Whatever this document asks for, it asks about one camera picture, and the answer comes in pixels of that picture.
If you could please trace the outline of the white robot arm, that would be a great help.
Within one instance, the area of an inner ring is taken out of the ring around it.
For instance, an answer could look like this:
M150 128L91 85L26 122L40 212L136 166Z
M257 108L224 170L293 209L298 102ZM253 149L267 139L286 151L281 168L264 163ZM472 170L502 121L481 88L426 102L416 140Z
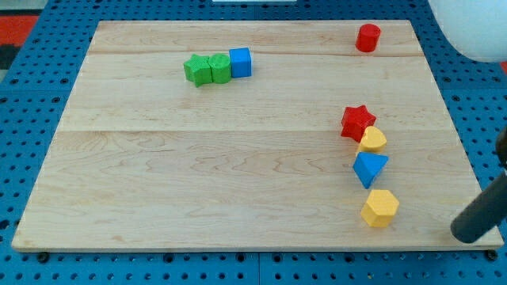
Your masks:
M484 63L506 60L506 0L429 0L429 6L460 54Z

